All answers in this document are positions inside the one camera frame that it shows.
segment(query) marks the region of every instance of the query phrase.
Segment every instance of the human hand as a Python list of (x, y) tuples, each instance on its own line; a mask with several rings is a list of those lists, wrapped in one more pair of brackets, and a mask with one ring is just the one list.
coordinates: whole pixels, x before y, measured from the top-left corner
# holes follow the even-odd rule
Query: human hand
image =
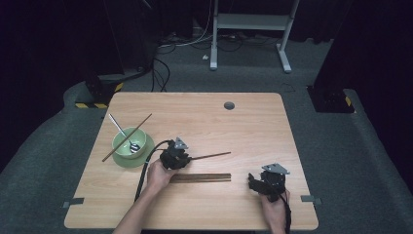
[[(282, 194), (285, 201), (288, 202), (289, 191), (285, 189)], [(268, 223), (272, 234), (285, 233), (286, 217), (285, 206), (281, 198), (274, 203), (268, 201), (266, 195), (260, 194), (262, 209), (264, 212), (265, 221)]]
[(157, 159), (148, 168), (146, 187), (154, 193), (158, 193), (168, 186), (170, 178), (178, 172), (179, 170), (168, 170), (164, 168), (161, 160)]

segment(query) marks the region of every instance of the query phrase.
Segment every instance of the human arm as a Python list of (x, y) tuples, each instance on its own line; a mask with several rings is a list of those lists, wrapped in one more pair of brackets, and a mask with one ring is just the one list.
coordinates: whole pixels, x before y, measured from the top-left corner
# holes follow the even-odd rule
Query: human arm
[(178, 170), (167, 170), (158, 159), (148, 168), (147, 185), (143, 189), (139, 198), (133, 203), (131, 208), (119, 222), (113, 233), (140, 233), (143, 225), (143, 218), (151, 203), (158, 194), (168, 186), (170, 178)]
[[(287, 202), (289, 191), (285, 190), (282, 197)], [(260, 194), (265, 221), (270, 227), (272, 234), (284, 234), (286, 226), (285, 205), (281, 198), (274, 203), (268, 201), (267, 196)]]

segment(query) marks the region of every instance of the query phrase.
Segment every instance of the gray carpet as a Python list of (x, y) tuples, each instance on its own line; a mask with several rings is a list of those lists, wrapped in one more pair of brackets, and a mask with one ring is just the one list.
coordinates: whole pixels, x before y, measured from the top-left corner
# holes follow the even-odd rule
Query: gray carpet
[[(223, 42), (220, 46), (236, 47)], [(243, 45), (235, 52), (219, 51), (216, 71), (210, 71), (209, 60), (203, 60), (209, 50), (178, 47), (157, 58), (170, 69), (168, 92), (282, 95), (310, 192), (322, 199), (316, 206), (319, 228), (292, 233), (413, 233), (412, 195), (377, 138), (357, 93), (345, 91), (357, 113), (316, 113), (313, 108), (306, 86), (315, 81), (330, 43), (288, 42), (291, 74), (283, 73), (273, 46)], [(167, 77), (160, 63), (155, 62), (155, 68)], [(65, 93), (65, 107), (27, 139), (0, 175), (0, 233), (111, 233), (63, 225), (67, 210), (61, 206), (76, 190), (106, 113), (106, 109), (74, 106), (83, 86)], [(151, 87), (148, 73), (126, 81), (122, 92), (149, 92)]]

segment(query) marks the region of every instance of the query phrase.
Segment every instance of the wooden chopstick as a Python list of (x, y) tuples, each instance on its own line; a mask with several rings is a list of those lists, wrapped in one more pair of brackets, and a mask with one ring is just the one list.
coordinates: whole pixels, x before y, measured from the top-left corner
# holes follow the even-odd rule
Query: wooden chopstick
[(142, 126), (142, 124), (145, 123), (145, 121), (148, 120), (149, 117), (151, 117), (151, 115), (152, 115), (152, 113), (149, 114), (148, 117), (146, 117), (146, 119), (144, 119), (142, 121), (142, 123), (140, 123), (129, 135), (127, 135), (115, 148), (113, 148), (112, 151), (110, 151), (110, 153), (108, 153), (106, 155), (106, 157), (104, 157), (104, 159), (102, 159), (102, 162), (106, 161), (106, 159), (108, 159), (110, 157), (110, 155), (112, 155), (119, 147), (121, 147), (121, 145), (123, 143), (125, 143), (125, 141), (127, 141), (129, 139), (129, 137), (131, 137), (134, 134), (134, 132), (136, 132), (140, 128), (140, 126)]
[(172, 183), (227, 181), (231, 181), (231, 174), (176, 174), (170, 179), (170, 182)]
[(206, 156), (200, 156), (200, 157), (191, 158), (191, 160), (200, 160), (200, 159), (205, 159), (205, 158), (210, 158), (210, 157), (216, 157), (216, 156), (221, 156), (221, 155), (230, 154), (230, 153), (231, 153), (231, 152), (225, 152), (225, 153), (219, 153), (219, 154), (210, 154), (210, 155), (206, 155)]

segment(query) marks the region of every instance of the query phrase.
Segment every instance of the wooden tabletop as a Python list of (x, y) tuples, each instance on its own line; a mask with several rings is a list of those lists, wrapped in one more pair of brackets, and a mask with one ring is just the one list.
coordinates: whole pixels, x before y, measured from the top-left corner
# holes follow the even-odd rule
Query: wooden tabletop
[[(228, 110), (224, 103), (235, 108)], [(107, 114), (122, 127), (141, 126), (155, 144), (180, 137), (191, 157), (231, 151), (231, 154), (193, 161), (183, 174), (230, 173), (229, 182), (172, 183), (147, 215), (146, 229), (265, 230), (259, 196), (248, 189), (247, 176), (256, 178), (262, 166), (279, 163), (290, 171), (292, 230), (319, 225), (312, 203), (301, 195), (309, 189), (294, 138), (278, 94), (261, 93), (117, 93)], [(117, 129), (105, 116), (94, 148), (79, 181), (64, 224), (68, 228), (114, 228), (133, 203), (142, 166), (125, 169), (111, 151)], [(157, 151), (152, 161), (159, 158)]]

